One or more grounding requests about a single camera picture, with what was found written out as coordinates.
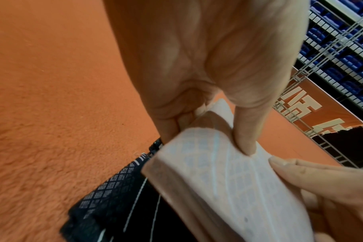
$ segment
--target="white stripe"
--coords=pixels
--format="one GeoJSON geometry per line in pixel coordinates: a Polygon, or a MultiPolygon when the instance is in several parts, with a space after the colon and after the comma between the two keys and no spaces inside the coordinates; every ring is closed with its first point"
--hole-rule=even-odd
{"type": "Polygon", "coordinates": [[[103,239],[103,235],[105,234],[106,229],[102,230],[101,234],[99,235],[98,242],[101,242],[103,239]]]}
{"type": "Polygon", "coordinates": [[[152,220],[152,228],[151,228],[150,242],[152,242],[152,236],[154,235],[154,227],[155,227],[155,221],[156,221],[156,214],[158,213],[159,203],[160,203],[160,195],[159,195],[159,198],[158,198],[158,203],[156,204],[154,219],[152,220]]]}
{"type": "Polygon", "coordinates": [[[124,225],[123,233],[125,233],[125,232],[126,232],[126,230],[127,230],[128,222],[130,222],[130,218],[131,218],[132,212],[134,211],[135,205],[136,205],[136,203],[138,202],[139,196],[140,196],[140,194],[142,193],[142,190],[143,190],[144,185],[146,184],[146,181],[147,181],[147,178],[145,178],[145,179],[144,179],[143,184],[142,184],[142,186],[140,187],[140,190],[139,190],[139,192],[138,192],[138,194],[137,194],[137,196],[136,196],[136,198],[135,198],[134,205],[132,206],[131,211],[130,211],[130,214],[129,214],[129,215],[128,215],[128,217],[127,217],[126,224],[124,225]]]}

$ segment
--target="fingernail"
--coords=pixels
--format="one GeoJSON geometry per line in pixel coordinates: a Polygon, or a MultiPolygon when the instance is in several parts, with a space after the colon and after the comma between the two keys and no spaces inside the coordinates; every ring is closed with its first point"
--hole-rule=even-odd
{"type": "Polygon", "coordinates": [[[289,163],[286,162],[286,160],[281,159],[280,157],[277,157],[277,156],[272,156],[268,160],[269,160],[269,162],[271,162],[271,163],[273,163],[275,165],[278,165],[278,166],[286,166],[286,165],[289,165],[289,163]]]}

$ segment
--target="hand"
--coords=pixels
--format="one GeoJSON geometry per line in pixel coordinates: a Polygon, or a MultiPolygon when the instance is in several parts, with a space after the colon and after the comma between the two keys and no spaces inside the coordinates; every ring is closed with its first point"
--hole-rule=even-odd
{"type": "Polygon", "coordinates": [[[316,242],[363,242],[363,170],[278,157],[269,162],[302,189],[316,242]]]}
{"type": "Polygon", "coordinates": [[[253,154],[305,36],[309,0],[104,2],[162,141],[192,123],[221,89],[236,105],[235,141],[253,154]]]}

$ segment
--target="orange banner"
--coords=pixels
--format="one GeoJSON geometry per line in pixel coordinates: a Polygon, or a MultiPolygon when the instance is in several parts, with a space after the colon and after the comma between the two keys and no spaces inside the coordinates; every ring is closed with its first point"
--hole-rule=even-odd
{"type": "Polygon", "coordinates": [[[278,111],[309,135],[314,134],[310,128],[319,134],[326,134],[363,126],[361,120],[309,79],[302,81],[278,101],[288,109],[280,106],[278,111]]]}

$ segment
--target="orange clay court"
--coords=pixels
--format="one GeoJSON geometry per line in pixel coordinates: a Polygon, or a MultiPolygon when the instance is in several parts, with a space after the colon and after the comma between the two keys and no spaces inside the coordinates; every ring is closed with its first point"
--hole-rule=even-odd
{"type": "MultiPolygon", "coordinates": [[[[101,1],[0,1],[0,242],[62,241],[68,209],[157,138],[101,1]]],[[[259,142],[337,165],[274,110],[259,142]]]]}

